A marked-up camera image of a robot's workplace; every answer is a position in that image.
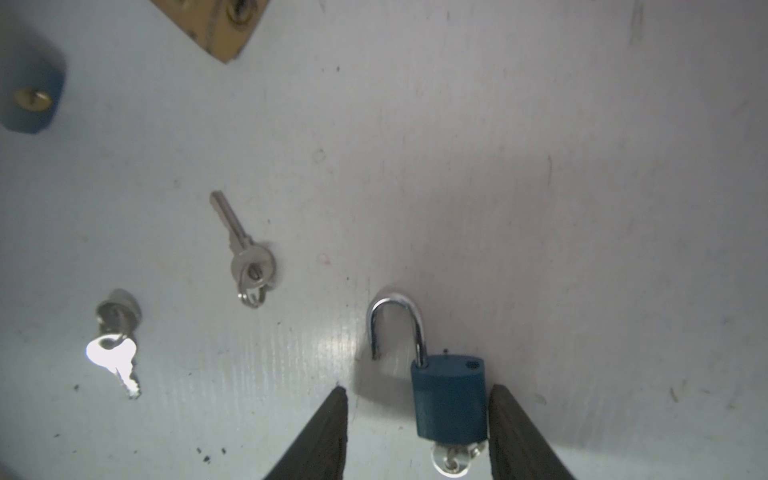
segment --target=key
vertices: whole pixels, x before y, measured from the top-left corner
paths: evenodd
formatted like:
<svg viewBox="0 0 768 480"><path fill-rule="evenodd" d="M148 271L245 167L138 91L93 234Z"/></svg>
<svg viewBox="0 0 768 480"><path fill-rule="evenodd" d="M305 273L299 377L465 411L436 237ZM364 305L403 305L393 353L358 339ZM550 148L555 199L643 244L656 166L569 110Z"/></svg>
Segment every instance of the key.
<svg viewBox="0 0 768 480"><path fill-rule="evenodd" d="M103 366L115 374L128 391L129 399L137 399L141 395L141 391L136 379L132 378L136 342L130 338L125 338L115 345L114 343L120 338L120 333L96 337L85 347L85 355L96 365Z"/></svg>
<svg viewBox="0 0 768 480"><path fill-rule="evenodd" d="M257 308L264 301L265 288L275 276L275 257L267 248L253 242L223 192L212 192L210 204L230 233L233 254L230 268L237 284L237 296L243 304Z"/></svg>

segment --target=silver shackle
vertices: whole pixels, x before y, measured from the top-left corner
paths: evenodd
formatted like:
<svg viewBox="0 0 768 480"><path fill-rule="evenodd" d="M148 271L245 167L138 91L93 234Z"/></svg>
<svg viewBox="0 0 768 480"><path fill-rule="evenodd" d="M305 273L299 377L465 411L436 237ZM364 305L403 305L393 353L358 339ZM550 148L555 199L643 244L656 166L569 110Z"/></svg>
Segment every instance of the silver shackle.
<svg viewBox="0 0 768 480"><path fill-rule="evenodd" d="M375 298L368 306L366 315L368 325L368 340L371 342L371 354L374 360L379 358L379 343L376 338L376 318L379 307L387 303L396 303L410 314L413 321L413 340L416 347L416 366L423 369L427 366L427 345L424 340L424 324L422 323L422 314L413 303L413 300L401 293L389 293L385 296Z"/></svg>

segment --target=padlock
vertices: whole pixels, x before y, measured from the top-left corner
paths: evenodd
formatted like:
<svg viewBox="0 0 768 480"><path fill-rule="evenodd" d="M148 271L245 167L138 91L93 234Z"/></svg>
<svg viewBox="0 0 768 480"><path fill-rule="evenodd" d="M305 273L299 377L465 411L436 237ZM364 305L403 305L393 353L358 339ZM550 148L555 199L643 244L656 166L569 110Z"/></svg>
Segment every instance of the padlock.
<svg viewBox="0 0 768 480"><path fill-rule="evenodd" d="M428 356L421 313L401 293L381 296L368 308L373 359L379 358L377 313L388 303L402 306L413 321L416 357L411 364L411 382L416 431L420 437L435 442L432 463L440 473L451 478L463 476L488 439L485 364L474 356Z"/></svg>

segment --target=lock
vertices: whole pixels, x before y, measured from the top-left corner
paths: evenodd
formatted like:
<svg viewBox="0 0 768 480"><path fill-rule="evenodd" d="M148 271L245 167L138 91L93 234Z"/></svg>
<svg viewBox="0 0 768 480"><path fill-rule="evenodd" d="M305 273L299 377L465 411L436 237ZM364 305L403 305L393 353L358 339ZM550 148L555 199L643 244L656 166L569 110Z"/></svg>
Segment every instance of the lock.
<svg viewBox="0 0 768 480"><path fill-rule="evenodd" d="M390 293L371 302L367 324L373 359L379 358L376 320L381 306L403 307L413 321L416 357L411 364L416 432L432 440L432 464L443 475L466 475L488 439L485 364L465 355L427 354L424 325L419 309L401 293Z"/></svg>

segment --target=key inserted in padlock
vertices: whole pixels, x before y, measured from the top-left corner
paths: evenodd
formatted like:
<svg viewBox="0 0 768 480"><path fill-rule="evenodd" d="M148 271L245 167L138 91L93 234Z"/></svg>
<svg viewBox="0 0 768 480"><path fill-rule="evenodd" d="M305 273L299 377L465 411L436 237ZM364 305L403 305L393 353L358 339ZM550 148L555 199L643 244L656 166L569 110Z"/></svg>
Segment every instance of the key inserted in padlock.
<svg viewBox="0 0 768 480"><path fill-rule="evenodd" d="M379 308L395 303L413 321L416 358L411 365L416 431L435 442L432 463L451 478L466 475L470 461L479 455L488 438L485 364L463 355L428 356L422 316L401 293L390 293L371 302L367 324L373 359L379 357L376 320Z"/></svg>

